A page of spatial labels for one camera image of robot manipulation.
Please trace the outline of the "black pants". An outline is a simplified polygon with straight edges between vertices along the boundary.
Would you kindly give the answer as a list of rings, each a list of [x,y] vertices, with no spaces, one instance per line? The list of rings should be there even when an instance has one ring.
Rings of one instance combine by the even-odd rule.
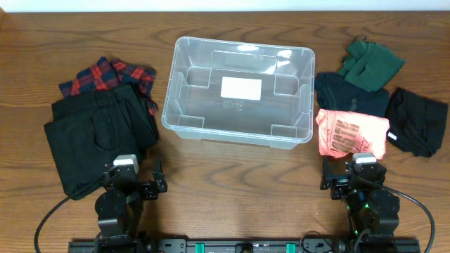
[[[63,191],[73,200],[100,188],[105,166],[117,156],[142,161],[158,141],[145,99],[129,85],[59,100],[52,112],[44,131]]]

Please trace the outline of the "red navy plaid shirt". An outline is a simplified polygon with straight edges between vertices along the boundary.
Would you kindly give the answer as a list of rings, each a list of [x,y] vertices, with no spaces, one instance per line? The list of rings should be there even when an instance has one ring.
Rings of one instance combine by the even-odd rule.
[[[102,56],[92,66],[78,72],[72,81],[59,84],[64,98],[90,91],[113,89],[119,86],[134,87],[146,100],[149,114],[154,115],[157,104],[151,97],[155,70],[126,63],[119,59],[108,60]]]

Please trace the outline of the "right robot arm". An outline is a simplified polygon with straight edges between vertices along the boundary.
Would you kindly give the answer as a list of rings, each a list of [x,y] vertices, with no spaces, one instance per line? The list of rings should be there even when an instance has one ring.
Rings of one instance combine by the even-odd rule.
[[[347,205],[352,237],[391,238],[399,225],[400,200],[383,189],[386,168],[369,153],[353,155],[343,174],[336,174],[332,165],[323,158],[320,189],[329,189],[332,200]]]

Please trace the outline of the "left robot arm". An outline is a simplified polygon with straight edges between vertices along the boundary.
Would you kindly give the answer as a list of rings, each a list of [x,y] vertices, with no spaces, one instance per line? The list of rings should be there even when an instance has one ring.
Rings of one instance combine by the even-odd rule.
[[[138,180],[139,166],[134,159],[117,158],[101,180],[105,192],[97,199],[95,210],[103,238],[135,238],[145,201],[157,200],[168,190],[161,160],[156,160],[153,179]]]

